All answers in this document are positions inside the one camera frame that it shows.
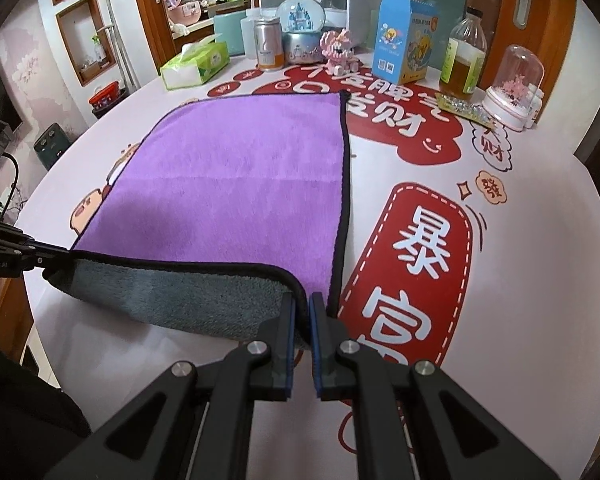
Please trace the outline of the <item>blister pill pack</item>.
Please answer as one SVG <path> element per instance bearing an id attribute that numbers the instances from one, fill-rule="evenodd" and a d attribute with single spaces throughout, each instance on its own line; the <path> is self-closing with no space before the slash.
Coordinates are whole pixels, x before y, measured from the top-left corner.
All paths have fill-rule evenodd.
<path id="1" fill-rule="evenodd" d="M 494 130 L 496 123 L 489 113 L 480 105 L 447 96 L 444 93 L 436 93 L 437 107 L 440 110 L 451 113 L 457 117 L 465 118 L 471 122 L 482 125 L 484 128 Z"/>

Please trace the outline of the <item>red bucket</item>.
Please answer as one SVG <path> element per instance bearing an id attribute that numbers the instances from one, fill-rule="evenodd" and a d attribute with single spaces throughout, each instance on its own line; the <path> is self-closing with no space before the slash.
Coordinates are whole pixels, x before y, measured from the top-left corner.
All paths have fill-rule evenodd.
<path id="1" fill-rule="evenodd" d="M 91 99 L 88 100 L 88 104 L 91 105 L 92 110 L 102 110 L 113 103 L 119 96 L 119 81 L 111 81 L 105 87 L 97 88 Z"/>

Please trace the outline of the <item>silver and orange can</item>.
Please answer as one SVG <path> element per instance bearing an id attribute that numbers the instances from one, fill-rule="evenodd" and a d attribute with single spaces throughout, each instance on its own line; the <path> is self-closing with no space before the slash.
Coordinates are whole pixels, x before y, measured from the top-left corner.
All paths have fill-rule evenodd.
<path id="1" fill-rule="evenodd" d="M 254 22 L 253 35 L 260 70 L 281 70 L 285 66 L 285 53 L 279 18 L 259 18 Z"/>

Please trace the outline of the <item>dark green appliance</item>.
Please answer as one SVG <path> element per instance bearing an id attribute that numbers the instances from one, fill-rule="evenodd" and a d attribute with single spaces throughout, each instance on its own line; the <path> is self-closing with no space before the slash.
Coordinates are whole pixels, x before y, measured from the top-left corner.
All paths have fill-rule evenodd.
<path id="1" fill-rule="evenodd" d="M 46 170 L 50 170 L 70 146 L 68 134 L 57 122 L 51 124 L 34 142 L 35 153 Z"/>

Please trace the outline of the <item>pink block dog figure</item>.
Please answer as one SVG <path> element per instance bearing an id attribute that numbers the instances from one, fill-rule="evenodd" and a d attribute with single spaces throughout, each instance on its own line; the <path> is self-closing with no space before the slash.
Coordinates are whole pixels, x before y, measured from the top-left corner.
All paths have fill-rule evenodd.
<path id="1" fill-rule="evenodd" d="M 326 60 L 326 72 L 340 77 L 357 73 L 360 60 L 354 55 L 350 32 L 344 28 L 340 32 L 329 30 L 320 39 L 322 57 Z"/>

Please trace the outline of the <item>glass dome with pink flowers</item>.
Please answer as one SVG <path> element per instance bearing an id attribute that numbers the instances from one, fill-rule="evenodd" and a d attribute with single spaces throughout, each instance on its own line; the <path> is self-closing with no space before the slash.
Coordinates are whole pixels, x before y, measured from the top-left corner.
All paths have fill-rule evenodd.
<path id="1" fill-rule="evenodd" d="M 482 107 L 503 126 L 524 130 L 544 73 L 542 62 L 532 51 L 512 44 L 505 49 L 494 81 L 486 89 Z"/>

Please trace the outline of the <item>white squeeze bottle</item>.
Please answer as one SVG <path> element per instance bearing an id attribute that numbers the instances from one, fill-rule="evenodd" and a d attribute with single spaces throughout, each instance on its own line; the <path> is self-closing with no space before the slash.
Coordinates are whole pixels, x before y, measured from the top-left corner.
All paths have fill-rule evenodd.
<path id="1" fill-rule="evenodd" d="M 256 38 L 254 38 L 254 25 L 257 20 L 274 18 L 276 11 L 270 6 L 262 8 L 257 6 L 257 0 L 250 0 L 246 16 L 240 21 L 242 30 L 242 42 L 244 43 L 245 56 L 250 60 L 257 58 Z"/>

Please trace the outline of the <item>blue castle snow globe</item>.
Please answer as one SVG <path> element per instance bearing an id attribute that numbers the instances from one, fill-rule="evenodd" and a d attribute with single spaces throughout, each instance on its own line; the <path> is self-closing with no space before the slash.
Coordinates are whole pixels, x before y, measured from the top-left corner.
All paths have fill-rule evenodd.
<path id="1" fill-rule="evenodd" d="M 276 10 L 283 31 L 283 48 L 290 65 L 324 61 L 320 40 L 326 14 L 315 0 L 284 0 Z"/>

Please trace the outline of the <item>printed white tablecloth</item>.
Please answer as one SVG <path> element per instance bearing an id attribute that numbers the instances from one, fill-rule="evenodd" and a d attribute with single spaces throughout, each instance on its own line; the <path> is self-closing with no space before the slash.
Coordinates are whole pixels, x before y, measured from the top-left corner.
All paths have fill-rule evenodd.
<path id="1" fill-rule="evenodd" d="M 70 247 L 71 216 L 111 171 L 119 171 L 128 145 L 140 142 L 169 110 L 209 97 L 212 88 L 235 81 L 254 63 L 238 58 L 203 87 L 166 91 L 160 79 L 132 95 L 83 133 L 29 198 L 17 226 L 37 240 Z M 280 72 L 242 80 L 226 96 L 256 91 L 283 79 Z M 441 192 L 465 211 L 472 256 L 458 292 L 462 307 L 434 314 L 448 322 L 440 365 L 562 479 L 580 479 L 600 437 L 600 196 L 588 170 L 540 128 L 485 137 L 460 122 L 454 141 L 460 159 L 414 165 L 398 146 L 351 136 L 352 209 L 343 285 L 353 272 L 354 291 L 379 263 L 367 242 L 386 258 L 392 249 L 375 234 L 406 212 L 398 184 Z M 479 191 L 484 171 L 504 184 L 507 200 L 492 204 Z M 26 274 L 34 322 L 59 385 L 82 408 L 93 429 L 106 422 L 166 366 L 179 359 L 196 364 L 222 358 L 236 347 L 226 340 L 186 335 L 138 324 L 75 300 Z M 294 393 L 286 403 L 259 403 L 251 437 L 247 479 L 356 479 L 353 424 L 346 404 L 317 400 L 311 358 L 302 356 Z"/>

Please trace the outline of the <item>pink rice cooker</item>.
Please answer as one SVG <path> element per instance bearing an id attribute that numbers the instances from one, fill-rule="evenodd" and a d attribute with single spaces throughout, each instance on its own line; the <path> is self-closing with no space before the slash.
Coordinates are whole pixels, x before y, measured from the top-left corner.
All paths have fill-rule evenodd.
<path id="1" fill-rule="evenodd" d="M 202 7 L 198 1 L 181 3 L 168 9 L 168 17 L 174 24 L 190 26 L 196 24 L 202 14 Z"/>

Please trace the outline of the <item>purple and grey towel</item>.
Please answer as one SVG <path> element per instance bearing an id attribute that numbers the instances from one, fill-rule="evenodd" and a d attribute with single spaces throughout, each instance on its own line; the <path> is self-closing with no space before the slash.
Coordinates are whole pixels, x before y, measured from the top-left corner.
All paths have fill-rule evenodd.
<path id="1" fill-rule="evenodd" d="M 350 214 L 347 92 L 172 110 L 43 276 L 145 324 L 247 340 L 285 297 L 335 312 Z"/>

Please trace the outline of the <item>green tissue pack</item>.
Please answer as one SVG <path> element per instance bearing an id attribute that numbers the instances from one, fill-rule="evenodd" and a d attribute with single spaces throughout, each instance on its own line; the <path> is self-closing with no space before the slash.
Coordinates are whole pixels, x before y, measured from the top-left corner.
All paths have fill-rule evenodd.
<path id="1" fill-rule="evenodd" d="M 160 67 L 166 90 L 193 88 L 206 84 L 230 62 L 227 43 L 208 36 L 184 44 L 181 52 Z"/>

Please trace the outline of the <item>teal cylindrical container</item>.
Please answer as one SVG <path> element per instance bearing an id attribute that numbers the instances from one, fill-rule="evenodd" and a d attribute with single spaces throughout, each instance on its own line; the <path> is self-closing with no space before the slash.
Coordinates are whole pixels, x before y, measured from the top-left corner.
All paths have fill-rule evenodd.
<path id="1" fill-rule="evenodd" d="M 213 28 L 216 40 L 224 41 L 230 56 L 245 53 L 244 40 L 240 22 L 246 17 L 246 11 L 235 11 L 225 14 L 216 14 L 213 18 Z"/>

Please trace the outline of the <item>glass bottle with yellow liquid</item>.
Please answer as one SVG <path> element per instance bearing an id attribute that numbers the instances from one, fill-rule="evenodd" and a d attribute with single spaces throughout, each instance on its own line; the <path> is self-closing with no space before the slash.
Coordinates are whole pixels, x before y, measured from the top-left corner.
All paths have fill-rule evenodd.
<path id="1" fill-rule="evenodd" d="M 468 101 L 474 95 L 488 50 L 481 19 L 482 12 L 468 6 L 450 32 L 439 78 L 439 88 L 448 96 Z"/>

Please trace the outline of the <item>blue paper carton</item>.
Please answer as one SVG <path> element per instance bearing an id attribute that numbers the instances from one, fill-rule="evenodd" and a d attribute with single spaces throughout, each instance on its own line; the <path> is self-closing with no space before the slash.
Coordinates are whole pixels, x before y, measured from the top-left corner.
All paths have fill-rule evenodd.
<path id="1" fill-rule="evenodd" d="M 390 84 L 426 76 L 438 11 L 432 1 L 381 0 L 372 73 Z"/>

